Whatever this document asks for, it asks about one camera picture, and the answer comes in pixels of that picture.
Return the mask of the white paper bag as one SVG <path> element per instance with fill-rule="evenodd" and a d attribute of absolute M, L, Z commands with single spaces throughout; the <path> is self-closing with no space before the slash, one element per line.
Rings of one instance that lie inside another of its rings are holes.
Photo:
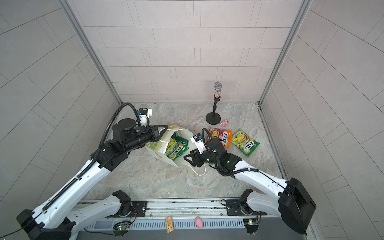
<path fill-rule="evenodd" d="M 193 150 L 197 150 L 193 142 L 193 133 L 177 125 L 168 125 L 168 129 L 161 139 L 155 143 L 147 143 L 145 148 L 158 160 L 175 167 L 189 166 L 192 163 L 184 159 Z"/>

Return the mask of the orange Fox's fruits candy bag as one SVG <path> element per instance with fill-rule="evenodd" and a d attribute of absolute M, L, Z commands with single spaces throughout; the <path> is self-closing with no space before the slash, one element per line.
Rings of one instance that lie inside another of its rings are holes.
<path fill-rule="evenodd" d="M 209 127 L 209 132 L 212 137 L 218 138 L 225 148 L 229 148 L 232 142 L 232 131 Z"/>

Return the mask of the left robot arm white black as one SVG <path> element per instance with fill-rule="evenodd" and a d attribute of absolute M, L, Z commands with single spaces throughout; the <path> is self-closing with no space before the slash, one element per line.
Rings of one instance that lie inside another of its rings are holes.
<path fill-rule="evenodd" d="M 149 142 L 157 142 L 167 131 L 167 125 L 140 126 L 133 119 L 122 119 L 112 127 L 113 137 L 102 141 L 91 159 L 77 175 L 34 210 L 24 210 L 17 221 L 31 240 L 68 240 L 92 223 L 116 214 L 130 212 L 131 198 L 116 191 L 91 206 L 74 210 L 85 194 L 126 160 L 130 152 Z"/>

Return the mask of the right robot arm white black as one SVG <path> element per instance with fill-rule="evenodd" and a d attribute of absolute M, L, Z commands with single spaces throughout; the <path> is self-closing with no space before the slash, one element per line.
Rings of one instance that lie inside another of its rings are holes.
<path fill-rule="evenodd" d="M 243 192 L 239 204 L 246 215 L 253 212 L 273 215 L 281 218 L 296 233 L 306 234 L 317 206 L 299 180 L 271 176 L 228 153 L 221 144 L 215 149 L 206 147 L 202 151 L 192 150 L 183 158 L 194 167 L 213 164 L 221 176 L 233 177 L 262 191 L 262 194 L 250 189 Z"/>

